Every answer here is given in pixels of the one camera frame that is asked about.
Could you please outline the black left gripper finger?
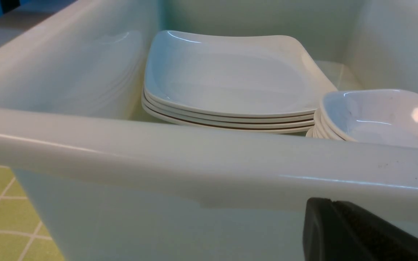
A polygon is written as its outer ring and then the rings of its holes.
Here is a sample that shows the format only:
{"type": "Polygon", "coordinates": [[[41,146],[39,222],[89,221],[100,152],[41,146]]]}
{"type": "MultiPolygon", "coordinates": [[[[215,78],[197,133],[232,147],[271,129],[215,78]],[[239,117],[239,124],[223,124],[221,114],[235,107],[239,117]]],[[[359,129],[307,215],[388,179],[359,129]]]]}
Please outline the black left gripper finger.
{"type": "Polygon", "coordinates": [[[354,203],[311,197],[303,254],[306,261],[418,261],[418,238],[354,203]]]}

